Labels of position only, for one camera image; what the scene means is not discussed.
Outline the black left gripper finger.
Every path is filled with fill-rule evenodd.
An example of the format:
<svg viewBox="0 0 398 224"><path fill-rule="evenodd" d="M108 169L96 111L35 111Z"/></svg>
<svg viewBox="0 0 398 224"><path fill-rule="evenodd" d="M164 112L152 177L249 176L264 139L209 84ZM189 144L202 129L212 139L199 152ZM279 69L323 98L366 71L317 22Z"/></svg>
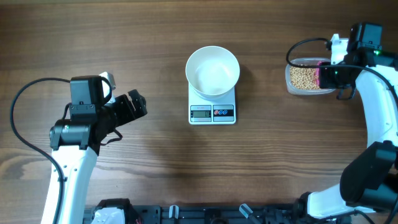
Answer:
<svg viewBox="0 0 398 224"><path fill-rule="evenodd" d="M137 106L134 111L134 120L139 119L147 114L146 106Z"/></svg>
<svg viewBox="0 0 398 224"><path fill-rule="evenodd" d="M146 99L136 90L131 90L128 92L128 95L131 98L131 103L135 108L145 108L146 107Z"/></svg>

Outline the pink measuring scoop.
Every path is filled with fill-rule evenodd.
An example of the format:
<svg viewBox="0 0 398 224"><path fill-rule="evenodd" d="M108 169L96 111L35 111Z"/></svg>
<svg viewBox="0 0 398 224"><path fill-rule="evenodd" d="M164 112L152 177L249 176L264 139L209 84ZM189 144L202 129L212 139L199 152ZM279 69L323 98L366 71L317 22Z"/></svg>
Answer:
<svg viewBox="0 0 398 224"><path fill-rule="evenodd" d="M315 83L318 89L320 89L320 69L315 69Z"/></svg>

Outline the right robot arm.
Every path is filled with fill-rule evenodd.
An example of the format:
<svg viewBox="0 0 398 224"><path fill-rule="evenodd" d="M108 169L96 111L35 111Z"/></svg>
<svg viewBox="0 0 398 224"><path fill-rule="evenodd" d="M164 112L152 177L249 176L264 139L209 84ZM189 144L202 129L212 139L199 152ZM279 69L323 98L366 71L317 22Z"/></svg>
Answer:
<svg viewBox="0 0 398 224"><path fill-rule="evenodd" d="M329 62L314 65L322 89L342 93L350 88L363 103L367 148L343 171L339 184L305 193L296 200L294 220L339 222L343 217L387 212L386 223L397 215L397 54L381 45L382 26L359 22L350 36L323 39Z"/></svg>

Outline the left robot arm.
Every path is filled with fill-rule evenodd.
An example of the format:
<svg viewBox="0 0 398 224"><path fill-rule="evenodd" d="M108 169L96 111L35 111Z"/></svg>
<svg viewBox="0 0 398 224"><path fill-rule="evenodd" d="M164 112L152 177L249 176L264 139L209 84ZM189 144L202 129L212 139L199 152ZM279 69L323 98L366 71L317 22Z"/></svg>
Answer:
<svg viewBox="0 0 398 224"><path fill-rule="evenodd" d="M88 185L103 139L117 127L147 114L146 99L137 90L114 97L107 73L70 80L70 118L50 129L56 162L50 178L42 223L81 223Z"/></svg>

